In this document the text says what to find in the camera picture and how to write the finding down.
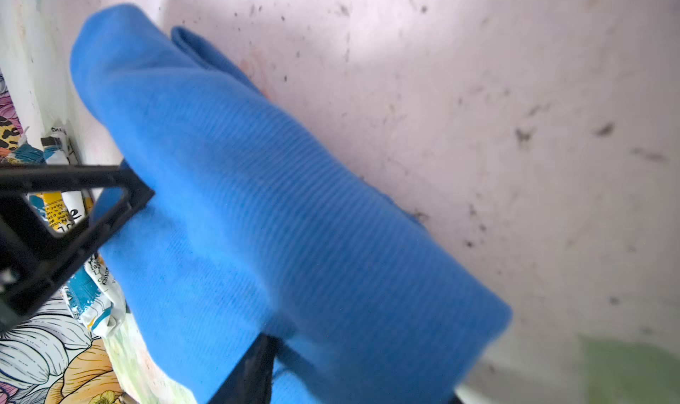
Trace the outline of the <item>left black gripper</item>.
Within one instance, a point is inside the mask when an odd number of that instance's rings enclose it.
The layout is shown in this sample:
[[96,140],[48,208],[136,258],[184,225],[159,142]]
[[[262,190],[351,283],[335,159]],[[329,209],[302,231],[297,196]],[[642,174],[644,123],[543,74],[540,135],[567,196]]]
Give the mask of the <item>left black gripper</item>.
[[[118,202],[93,223],[49,229],[28,193],[119,188]],[[58,288],[154,196],[123,166],[1,166],[1,331],[32,317]]]

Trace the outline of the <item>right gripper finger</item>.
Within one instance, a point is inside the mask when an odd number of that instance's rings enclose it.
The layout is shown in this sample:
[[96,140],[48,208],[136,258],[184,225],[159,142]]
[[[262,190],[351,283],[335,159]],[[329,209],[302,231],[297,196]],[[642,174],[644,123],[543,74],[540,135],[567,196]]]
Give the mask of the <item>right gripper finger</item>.
[[209,404],[269,404],[280,341],[261,333]]

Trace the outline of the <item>white teal yellow printed garment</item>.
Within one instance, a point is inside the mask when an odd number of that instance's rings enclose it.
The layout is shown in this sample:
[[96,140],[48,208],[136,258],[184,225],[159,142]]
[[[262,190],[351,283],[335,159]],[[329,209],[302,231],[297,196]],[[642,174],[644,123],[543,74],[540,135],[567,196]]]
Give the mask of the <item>white teal yellow printed garment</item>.
[[[5,165],[78,165],[65,129],[53,127],[33,147],[23,138],[19,147],[5,157]],[[90,219],[94,207],[91,191],[56,191],[29,194],[28,201],[42,221],[58,233],[66,233]],[[120,285],[111,275],[99,253],[86,260],[59,289],[70,314],[92,334],[111,336],[123,323],[126,301]]]

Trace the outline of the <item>blue cloth garment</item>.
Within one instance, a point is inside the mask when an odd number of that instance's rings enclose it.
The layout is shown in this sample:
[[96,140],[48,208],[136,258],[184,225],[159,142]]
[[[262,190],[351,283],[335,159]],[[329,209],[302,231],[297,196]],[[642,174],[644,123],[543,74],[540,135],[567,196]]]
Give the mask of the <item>blue cloth garment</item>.
[[501,298],[199,35],[116,5],[83,25],[71,76],[154,191],[101,254],[198,402],[263,333],[282,343],[275,403],[444,403],[508,327]]

